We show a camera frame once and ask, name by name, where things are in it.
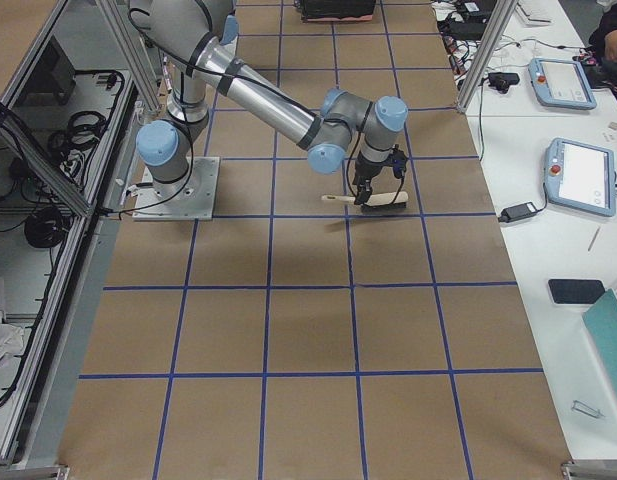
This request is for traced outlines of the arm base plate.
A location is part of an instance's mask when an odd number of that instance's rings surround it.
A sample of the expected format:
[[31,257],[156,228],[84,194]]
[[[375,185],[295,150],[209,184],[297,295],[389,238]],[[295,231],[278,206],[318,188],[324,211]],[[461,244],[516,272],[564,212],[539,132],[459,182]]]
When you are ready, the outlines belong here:
[[142,188],[136,196],[132,217],[136,221],[209,221],[213,218],[217,181],[220,170],[219,157],[195,156],[192,176],[185,183],[184,176],[172,185]]

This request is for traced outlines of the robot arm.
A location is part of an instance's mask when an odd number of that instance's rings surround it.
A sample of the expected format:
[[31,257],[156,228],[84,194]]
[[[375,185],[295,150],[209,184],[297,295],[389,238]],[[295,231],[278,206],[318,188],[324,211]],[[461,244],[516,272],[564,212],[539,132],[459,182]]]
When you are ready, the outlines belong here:
[[391,208],[407,202],[403,189],[379,194],[371,185],[385,168],[405,179],[406,156],[396,143],[408,116],[402,99],[371,101],[334,88],[318,113],[310,111],[228,49],[239,30],[232,1],[140,1],[129,5],[128,17],[181,74],[171,111],[204,107],[205,88],[212,86],[306,151],[319,173],[336,172],[355,153],[348,203]]

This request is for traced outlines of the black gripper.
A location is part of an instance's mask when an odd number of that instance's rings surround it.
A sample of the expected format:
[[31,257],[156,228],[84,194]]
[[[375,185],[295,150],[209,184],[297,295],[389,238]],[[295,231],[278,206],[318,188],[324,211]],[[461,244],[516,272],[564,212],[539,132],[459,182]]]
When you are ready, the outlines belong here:
[[373,194],[371,181],[384,167],[390,165],[390,158],[391,154],[388,154],[381,161],[373,161],[367,158],[364,153],[357,155],[354,172],[354,186],[356,187],[355,205],[364,205],[370,200]]

